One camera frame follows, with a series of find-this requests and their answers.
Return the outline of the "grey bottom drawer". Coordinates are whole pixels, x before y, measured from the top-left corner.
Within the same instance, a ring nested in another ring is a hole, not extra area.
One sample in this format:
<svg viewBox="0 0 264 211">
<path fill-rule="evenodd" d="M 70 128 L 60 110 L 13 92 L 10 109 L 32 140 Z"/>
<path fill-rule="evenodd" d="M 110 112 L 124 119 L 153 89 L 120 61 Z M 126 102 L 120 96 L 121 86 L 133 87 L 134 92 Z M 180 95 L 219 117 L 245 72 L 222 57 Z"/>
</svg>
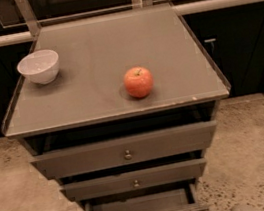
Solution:
<svg viewBox="0 0 264 211">
<path fill-rule="evenodd" d="M 84 205 L 86 211 L 205 211 L 208 208 L 197 200 L 192 181 L 94 198 Z"/>
</svg>

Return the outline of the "red apple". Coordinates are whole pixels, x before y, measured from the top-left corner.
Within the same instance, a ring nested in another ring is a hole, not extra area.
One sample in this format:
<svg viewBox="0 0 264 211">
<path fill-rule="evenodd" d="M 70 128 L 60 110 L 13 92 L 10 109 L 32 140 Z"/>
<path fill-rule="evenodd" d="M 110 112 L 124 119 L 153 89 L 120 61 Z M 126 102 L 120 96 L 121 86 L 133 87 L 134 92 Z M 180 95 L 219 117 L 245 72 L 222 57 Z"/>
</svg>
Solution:
<svg viewBox="0 0 264 211">
<path fill-rule="evenodd" d="M 135 98 L 148 96 L 154 84 L 151 72 L 141 66 L 129 69 L 123 80 L 126 92 Z"/>
</svg>

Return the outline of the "grey drawer cabinet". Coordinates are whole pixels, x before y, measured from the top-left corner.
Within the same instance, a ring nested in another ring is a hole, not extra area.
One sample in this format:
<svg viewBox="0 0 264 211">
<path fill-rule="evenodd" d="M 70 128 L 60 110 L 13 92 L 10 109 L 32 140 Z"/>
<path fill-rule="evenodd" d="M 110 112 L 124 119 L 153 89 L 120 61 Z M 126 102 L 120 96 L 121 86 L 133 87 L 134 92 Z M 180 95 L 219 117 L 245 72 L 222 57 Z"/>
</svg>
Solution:
<svg viewBox="0 0 264 211">
<path fill-rule="evenodd" d="M 215 120 L 230 84 L 170 5 L 45 27 L 36 48 L 59 55 L 47 85 L 18 82 L 3 123 L 5 136 L 35 156 L 96 142 Z M 125 73 L 148 69 L 153 88 L 135 98 Z M 205 158 L 199 149 L 55 180 L 60 185 Z"/>
</svg>

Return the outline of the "white ceramic bowl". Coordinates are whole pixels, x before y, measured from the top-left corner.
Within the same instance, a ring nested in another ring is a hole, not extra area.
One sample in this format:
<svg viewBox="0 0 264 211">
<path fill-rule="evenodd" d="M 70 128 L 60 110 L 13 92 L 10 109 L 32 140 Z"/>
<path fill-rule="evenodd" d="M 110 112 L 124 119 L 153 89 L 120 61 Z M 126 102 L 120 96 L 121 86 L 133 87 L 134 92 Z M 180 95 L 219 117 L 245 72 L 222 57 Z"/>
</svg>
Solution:
<svg viewBox="0 0 264 211">
<path fill-rule="evenodd" d="M 25 56 L 17 65 L 17 71 L 30 82 L 49 84 L 59 73 L 59 55 L 54 50 L 39 50 Z"/>
</svg>

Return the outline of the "grey middle drawer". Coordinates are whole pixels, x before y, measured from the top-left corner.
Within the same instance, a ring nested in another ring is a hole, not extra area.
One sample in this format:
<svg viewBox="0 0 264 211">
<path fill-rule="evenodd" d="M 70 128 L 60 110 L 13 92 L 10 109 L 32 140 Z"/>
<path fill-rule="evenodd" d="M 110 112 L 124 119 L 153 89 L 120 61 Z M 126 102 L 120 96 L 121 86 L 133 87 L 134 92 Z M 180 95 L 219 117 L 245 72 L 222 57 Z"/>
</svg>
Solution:
<svg viewBox="0 0 264 211">
<path fill-rule="evenodd" d="M 100 196 L 139 190 L 202 176 L 206 159 L 194 159 L 155 168 L 126 172 L 121 175 L 92 179 L 64 185 L 62 193 L 71 201 L 83 201 Z"/>
</svg>

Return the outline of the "grey top drawer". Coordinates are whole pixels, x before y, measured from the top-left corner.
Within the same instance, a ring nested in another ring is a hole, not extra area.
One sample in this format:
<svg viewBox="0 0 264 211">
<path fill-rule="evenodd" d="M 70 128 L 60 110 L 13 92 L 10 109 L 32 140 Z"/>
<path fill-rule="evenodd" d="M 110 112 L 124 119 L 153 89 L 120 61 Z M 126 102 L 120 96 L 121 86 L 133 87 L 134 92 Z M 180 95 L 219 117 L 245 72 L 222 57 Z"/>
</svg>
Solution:
<svg viewBox="0 0 264 211">
<path fill-rule="evenodd" d="M 140 133 L 44 153 L 31 163 L 48 179 L 81 175 L 205 149 L 212 142 L 216 126 L 214 120 Z"/>
</svg>

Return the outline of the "grey drawer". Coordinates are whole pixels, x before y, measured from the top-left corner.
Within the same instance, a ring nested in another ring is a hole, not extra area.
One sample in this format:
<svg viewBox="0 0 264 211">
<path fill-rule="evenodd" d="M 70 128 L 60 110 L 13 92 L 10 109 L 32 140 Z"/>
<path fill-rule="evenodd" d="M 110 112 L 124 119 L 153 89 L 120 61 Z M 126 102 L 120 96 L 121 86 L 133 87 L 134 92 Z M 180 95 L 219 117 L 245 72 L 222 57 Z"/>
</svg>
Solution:
<svg viewBox="0 0 264 211">
<path fill-rule="evenodd" d="M 212 142 L 216 126 L 214 120 L 140 133 L 44 153 L 31 163 L 48 179 L 81 175 L 205 149 Z"/>
<path fill-rule="evenodd" d="M 100 196 L 139 190 L 202 176 L 206 159 L 194 159 L 155 168 L 126 172 L 121 175 L 92 179 L 64 185 L 62 193 L 71 201 L 83 201 Z"/>
<path fill-rule="evenodd" d="M 94 198 L 84 205 L 86 211 L 205 211 L 208 208 L 197 200 L 192 181 Z"/>
</svg>

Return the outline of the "dark background cabinet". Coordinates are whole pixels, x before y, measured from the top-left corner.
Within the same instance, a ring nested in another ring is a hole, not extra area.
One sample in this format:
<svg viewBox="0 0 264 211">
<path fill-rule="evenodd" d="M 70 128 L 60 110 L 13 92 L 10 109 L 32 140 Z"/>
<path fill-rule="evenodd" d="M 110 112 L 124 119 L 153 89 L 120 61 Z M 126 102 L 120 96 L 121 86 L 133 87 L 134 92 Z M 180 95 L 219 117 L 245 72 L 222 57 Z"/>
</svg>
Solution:
<svg viewBox="0 0 264 211">
<path fill-rule="evenodd" d="M 233 97 L 264 92 L 264 1 L 187 14 L 185 21 L 231 83 Z"/>
</svg>

